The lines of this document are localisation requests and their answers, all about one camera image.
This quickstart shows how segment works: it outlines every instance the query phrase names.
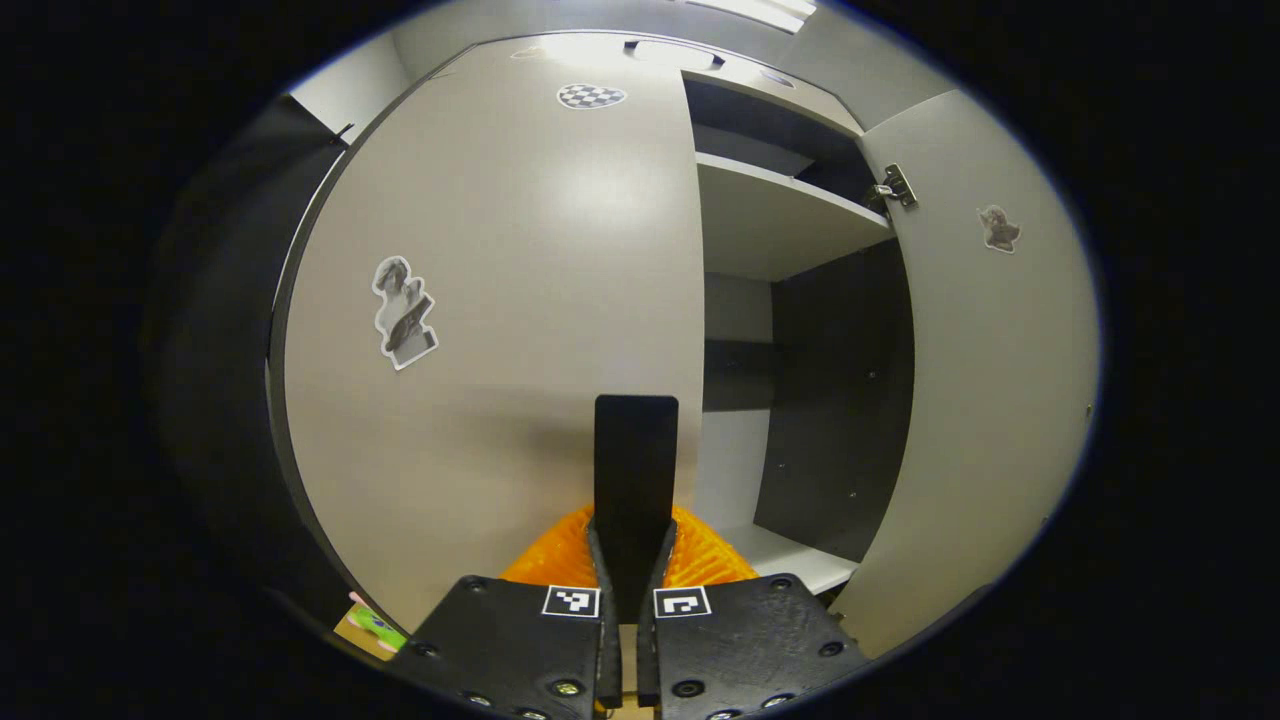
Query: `sticker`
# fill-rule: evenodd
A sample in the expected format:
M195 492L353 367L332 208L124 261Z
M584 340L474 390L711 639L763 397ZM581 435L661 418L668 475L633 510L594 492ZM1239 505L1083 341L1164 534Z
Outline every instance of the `sticker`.
M557 90L556 99L570 110L598 110L622 102L627 94L613 87L577 82Z
M1012 255L1014 243L1023 234L1023 228L1009 222L1005 209L1000 205L988 205L986 210L978 210L978 219L987 231L987 247Z
M769 72L769 70L767 70L764 68L760 68L760 74L764 76L768 79L772 79L773 82L776 82L778 85L785 85L787 87L795 87L795 85L792 85L791 81L788 81L787 78L785 78L785 77L782 77L782 76L780 76L777 73Z
M374 270L374 295L383 299L383 306L374 315L374 328L381 333L379 348L396 372L440 346L435 331L426 324L426 314L435 301L422 286L422 278L415 278L408 260L399 255L383 260Z
M658 588L653 591L654 618L691 618L710 615L707 588Z
M543 615L562 618L599 618L600 588L567 588L552 585L547 588L543 602Z
M531 45L524 50L516 50L511 54L512 60L531 60L534 58L545 58L547 50L538 45Z

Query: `checkerboard sticker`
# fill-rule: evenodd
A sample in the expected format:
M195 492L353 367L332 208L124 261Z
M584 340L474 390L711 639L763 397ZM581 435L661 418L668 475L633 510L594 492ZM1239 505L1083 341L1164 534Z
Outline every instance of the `checkerboard sticker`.
M570 110L598 110L622 102L627 94L613 87L577 82L559 88L556 97Z

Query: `dark gray cabinet panel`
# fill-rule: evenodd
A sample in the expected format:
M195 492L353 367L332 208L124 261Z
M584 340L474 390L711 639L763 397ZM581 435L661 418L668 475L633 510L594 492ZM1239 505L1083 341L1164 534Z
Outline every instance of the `dark gray cabinet panel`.
M914 337L896 240L773 284L773 410L755 523L861 561L897 480Z

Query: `cabinet door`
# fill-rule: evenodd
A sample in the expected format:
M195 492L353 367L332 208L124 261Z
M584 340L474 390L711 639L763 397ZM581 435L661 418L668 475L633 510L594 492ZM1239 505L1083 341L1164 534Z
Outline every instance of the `cabinet door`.
M570 109L572 83L626 99ZM689 503L703 249L680 72L468 60L352 152L298 241L283 382L307 498L374 600L412 629L458 577L500 574L590 502L600 393L678 398ZM439 342L398 372L371 291L396 255Z
M860 142L877 173L900 165L919 200L890 201L915 327L906 448L833 605L878 656L996 580L1039 532L1084 450L1101 347L1071 214L993 117L952 91ZM992 205L1018 228L1012 254L1000 247L1010 228L987 246L979 210Z

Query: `small figurine sticker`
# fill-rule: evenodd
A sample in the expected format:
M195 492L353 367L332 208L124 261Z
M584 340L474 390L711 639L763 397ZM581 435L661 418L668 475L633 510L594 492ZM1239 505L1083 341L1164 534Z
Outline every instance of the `small figurine sticker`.
M987 247L1012 255L1014 243L1023 234L1023 228L1009 222L1004 208L988 205L986 210L978 210L978 219L987 229Z
M399 255L383 260L374 272L374 295L383 299L374 328L383 336L383 355L390 357L397 372L440 346L435 331L426 324L435 301L422 284L422 278L415 278L408 260Z

